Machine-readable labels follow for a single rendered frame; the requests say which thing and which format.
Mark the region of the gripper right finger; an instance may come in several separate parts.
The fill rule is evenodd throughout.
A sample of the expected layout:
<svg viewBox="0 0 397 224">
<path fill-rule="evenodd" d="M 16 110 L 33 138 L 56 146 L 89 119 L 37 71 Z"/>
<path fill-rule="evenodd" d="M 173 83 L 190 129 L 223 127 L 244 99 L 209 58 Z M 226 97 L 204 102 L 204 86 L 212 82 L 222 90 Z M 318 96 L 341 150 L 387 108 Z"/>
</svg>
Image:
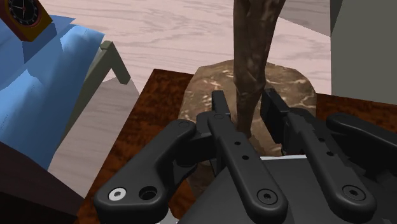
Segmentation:
<svg viewBox="0 0 397 224">
<path fill-rule="evenodd" d="M 325 121 L 273 89 L 260 114 L 286 154 L 304 154 L 331 211 L 349 223 L 397 223 L 397 134 L 353 115 Z"/>
</svg>

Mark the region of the grey block furniture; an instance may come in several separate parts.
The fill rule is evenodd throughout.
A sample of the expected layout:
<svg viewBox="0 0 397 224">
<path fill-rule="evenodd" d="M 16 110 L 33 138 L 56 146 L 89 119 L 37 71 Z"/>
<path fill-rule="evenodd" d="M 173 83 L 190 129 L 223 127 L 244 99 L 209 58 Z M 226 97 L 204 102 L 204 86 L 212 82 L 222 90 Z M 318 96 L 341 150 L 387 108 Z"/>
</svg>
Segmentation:
<svg viewBox="0 0 397 224">
<path fill-rule="evenodd" d="M 331 92 L 397 105 L 397 0 L 330 0 Z"/>
</svg>

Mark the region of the dark maroon block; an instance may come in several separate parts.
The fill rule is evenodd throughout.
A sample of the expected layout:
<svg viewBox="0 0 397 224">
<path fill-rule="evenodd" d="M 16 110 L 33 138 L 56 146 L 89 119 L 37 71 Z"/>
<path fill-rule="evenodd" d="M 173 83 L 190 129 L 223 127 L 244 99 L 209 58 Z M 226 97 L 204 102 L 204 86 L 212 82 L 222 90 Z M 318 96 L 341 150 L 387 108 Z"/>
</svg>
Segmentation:
<svg viewBox="0 0 397 224">
<path fill-rule="evenodd" d="M 0 224 L 73 224 L 83 197 L 0 142 Z"/>
</svg>

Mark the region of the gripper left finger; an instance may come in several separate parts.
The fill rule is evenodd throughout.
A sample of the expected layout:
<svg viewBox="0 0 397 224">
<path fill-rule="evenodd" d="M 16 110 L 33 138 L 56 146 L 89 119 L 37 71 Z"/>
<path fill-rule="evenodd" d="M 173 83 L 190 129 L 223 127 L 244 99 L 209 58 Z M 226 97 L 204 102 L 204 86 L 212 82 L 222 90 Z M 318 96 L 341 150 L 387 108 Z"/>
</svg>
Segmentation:
<svg viewBox="0 0 397 224">
<path fill-rule="evenodd" d="M 212 109 L 197 122 L 171 121 L 115 173 L 94 196 L 101 224 L 156 224 L 169 200 L 203 160 L 215 158 L 232 177 L 246 214 L 255 224 L 281 224 L 288 201 L 245 135 L 230 119 L 225 95 L 215 90 Z"/>
</svg>

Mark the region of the blue bed with grey frame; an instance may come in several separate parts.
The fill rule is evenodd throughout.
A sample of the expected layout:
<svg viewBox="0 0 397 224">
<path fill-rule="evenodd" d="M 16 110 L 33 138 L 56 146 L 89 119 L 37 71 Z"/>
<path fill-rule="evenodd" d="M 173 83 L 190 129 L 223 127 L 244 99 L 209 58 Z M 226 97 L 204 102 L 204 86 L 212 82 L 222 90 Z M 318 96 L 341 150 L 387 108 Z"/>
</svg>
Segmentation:
<svg viewBox="0 0 397 224">
<path fill-rule="evenodd" d="M 69 17 L 52 20 L 33 42 L 0 22 L 0 142 L 44 169 L 109 71 L 130 81 L 103 33 Z"/>
</svg>

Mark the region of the red square clock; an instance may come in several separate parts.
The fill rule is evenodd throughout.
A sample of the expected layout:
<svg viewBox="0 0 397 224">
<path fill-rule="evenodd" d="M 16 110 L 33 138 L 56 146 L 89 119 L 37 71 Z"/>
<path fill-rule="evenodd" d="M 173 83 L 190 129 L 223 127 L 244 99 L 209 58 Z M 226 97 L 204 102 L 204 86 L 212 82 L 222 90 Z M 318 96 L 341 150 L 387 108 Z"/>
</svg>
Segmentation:
<svg viewBox="0 0 397 224">
<path fill-rule="evenodd" d="M 52 22 L 39 0 L 0 0 L 0 19 L 21 41 L 34 41 Z"/>
</svg>

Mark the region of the dark brown burl wood table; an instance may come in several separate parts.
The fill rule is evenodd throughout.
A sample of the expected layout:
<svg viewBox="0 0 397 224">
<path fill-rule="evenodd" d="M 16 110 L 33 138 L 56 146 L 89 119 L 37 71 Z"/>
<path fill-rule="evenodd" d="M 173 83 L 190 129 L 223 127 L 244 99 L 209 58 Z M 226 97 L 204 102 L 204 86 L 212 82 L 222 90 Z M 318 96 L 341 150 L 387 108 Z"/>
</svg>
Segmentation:
<svg viewBox="0 0 397 224">
<path fill-rule="evenodd" d="M 191 76 L 156 69 L 120 131 L 74 224 L 101 224 L 94 206 L 96 192 L 140 152 L 178 112 Z M 349 223 L 331 211 L 304 154 L 260 157 L 288 201 L 281 224 Z M 246 214 L 228 168 L 217 171 L 215 158 L 203 160 L 178 186 L 165 218 L 156 224 L 255 224 Z"/>
</svg>

